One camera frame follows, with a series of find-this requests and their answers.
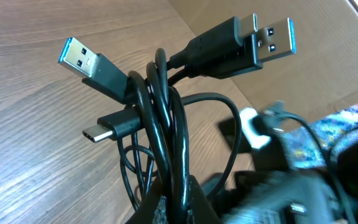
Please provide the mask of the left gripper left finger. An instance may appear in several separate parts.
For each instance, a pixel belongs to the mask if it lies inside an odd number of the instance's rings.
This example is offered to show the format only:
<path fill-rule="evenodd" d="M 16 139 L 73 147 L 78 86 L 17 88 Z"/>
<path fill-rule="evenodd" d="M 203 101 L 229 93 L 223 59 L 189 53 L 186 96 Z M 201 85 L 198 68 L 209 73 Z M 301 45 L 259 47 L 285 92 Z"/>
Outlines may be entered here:
<path fill-rule="evenodd" d="M 167 222 L 167 199 L 163 195 L 163 187 L 157 179 L 153 182 L 146 198 L 134 214 L 135 224 L 153 223 L 164 224 Z"/>

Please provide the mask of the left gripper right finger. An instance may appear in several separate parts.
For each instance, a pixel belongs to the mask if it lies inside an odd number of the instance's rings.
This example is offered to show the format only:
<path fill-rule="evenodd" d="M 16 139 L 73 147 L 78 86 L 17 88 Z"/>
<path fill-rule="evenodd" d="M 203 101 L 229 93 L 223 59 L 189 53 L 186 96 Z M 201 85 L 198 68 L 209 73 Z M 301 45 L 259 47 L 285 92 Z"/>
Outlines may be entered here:
<path fill-rule="evenodd" d="M 193 175 L 189 176 L 188 194 L 189 218 L 191 224 L 221 224 L 202 188 Z"/>

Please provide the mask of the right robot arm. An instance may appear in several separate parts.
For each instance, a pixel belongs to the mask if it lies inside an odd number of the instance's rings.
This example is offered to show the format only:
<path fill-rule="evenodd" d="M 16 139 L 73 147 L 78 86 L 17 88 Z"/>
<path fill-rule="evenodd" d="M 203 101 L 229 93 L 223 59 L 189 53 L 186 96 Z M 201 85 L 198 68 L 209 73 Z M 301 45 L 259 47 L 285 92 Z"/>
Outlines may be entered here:
<path fill-rule="evenodd" d="M 357 223 L 358 166 L 346 174 L 332 153 L 342 139 L 358 130 L 320 124 L 303 127 L 321 153 L 325 170 L 237 171 L 236 186 L 213 194 L 214 212 L 223 223 Z"/>

